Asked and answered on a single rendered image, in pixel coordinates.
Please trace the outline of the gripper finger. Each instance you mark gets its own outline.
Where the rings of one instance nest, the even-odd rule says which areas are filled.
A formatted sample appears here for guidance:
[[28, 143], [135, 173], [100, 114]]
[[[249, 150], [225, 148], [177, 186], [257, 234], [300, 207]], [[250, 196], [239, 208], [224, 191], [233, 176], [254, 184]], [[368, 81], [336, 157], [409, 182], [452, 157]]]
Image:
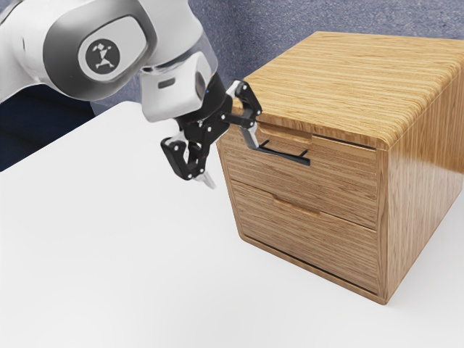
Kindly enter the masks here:
[[260, 145], [255, 135], [257, 130], [256, 118], [262, 113], [262, 107], [252, 88], [244, 80], [234, 80], [226, 89], [225, 94], [231, 99], [237, 98], [241, 102], [243, 113], [237, 115], [232, 112], [221, 112], [220, 120], [224, 123], [238, 125], [246, 145], [250, 149], [258, 149]]
[[185, 181], [195, 180], [204, 183], [210, 189], [216, 185], [206, 171], [206, 162], [210, 154], [210, 144], [198, 144], [186, 139], [165, 138], [161, 141], [162, 150], [174, 173]]

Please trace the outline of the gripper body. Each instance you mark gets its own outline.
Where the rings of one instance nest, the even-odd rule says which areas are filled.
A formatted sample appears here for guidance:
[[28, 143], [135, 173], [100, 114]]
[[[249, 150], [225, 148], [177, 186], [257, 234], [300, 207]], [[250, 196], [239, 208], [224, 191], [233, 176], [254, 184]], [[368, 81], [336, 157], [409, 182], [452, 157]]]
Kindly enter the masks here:
[[225, 91], [219, 74], [215, 73], [208, 84], [202, 106], [176, 118], [188, 141], [201, 144], [204, 137], [209, 136], [212, 144], [229, 129], [229, 124], [218, 118], [219, 112], [231, 112], [232, 99]]

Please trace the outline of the wooden two-drawer cabinet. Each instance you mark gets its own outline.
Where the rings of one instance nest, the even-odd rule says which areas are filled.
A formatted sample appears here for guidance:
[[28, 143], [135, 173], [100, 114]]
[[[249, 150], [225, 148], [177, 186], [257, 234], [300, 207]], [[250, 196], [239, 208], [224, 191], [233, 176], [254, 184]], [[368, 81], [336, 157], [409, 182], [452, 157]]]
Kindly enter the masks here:
[[386, 304], [464, 186], [464, 40], [317, 32], [217, 147], [240, 237]]

